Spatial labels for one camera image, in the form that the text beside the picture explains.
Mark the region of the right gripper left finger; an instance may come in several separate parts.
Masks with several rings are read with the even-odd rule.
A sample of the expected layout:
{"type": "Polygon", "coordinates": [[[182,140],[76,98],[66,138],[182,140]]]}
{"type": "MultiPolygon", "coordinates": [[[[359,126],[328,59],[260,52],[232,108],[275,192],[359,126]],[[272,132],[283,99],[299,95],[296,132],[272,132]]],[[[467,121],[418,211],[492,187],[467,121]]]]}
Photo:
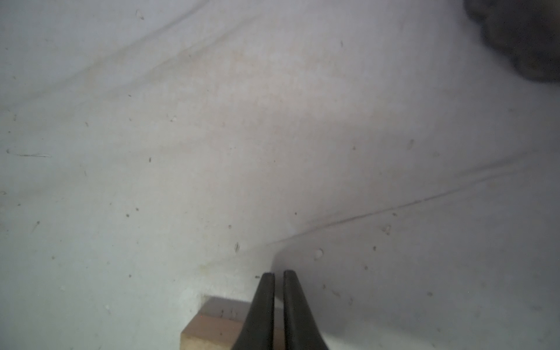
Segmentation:
{"type": "Polygon", "coordinates": [[[274,348],[275,276],[264,273],[249,312],[232,350],[272,350],[274,348]]]}

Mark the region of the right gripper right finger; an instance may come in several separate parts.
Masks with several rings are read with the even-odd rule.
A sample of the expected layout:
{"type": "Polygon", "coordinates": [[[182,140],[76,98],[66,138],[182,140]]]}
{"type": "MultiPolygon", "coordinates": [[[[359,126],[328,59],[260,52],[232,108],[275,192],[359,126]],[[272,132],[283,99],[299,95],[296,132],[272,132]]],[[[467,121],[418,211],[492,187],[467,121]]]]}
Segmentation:
{"type": "Polygon", "coordinates": [[[297,274],[283,275],[284,342],[287,350],[328,350],[316,325],[297,274]]]}

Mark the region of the wooden rectangular block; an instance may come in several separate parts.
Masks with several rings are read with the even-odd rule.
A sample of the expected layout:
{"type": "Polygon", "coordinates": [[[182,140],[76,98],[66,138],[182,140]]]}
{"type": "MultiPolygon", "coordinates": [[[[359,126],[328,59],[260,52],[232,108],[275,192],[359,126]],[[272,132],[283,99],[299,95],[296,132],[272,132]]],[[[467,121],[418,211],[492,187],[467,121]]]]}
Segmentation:
{"type": "MultiPolygon", "coordinates": [[[[231,349],[242,329],[251,301],[210,297],[180,334],[181,349],[231,349]]],[[[285,349],[283,312],[274,301],[274,348],[285,349]]]]}

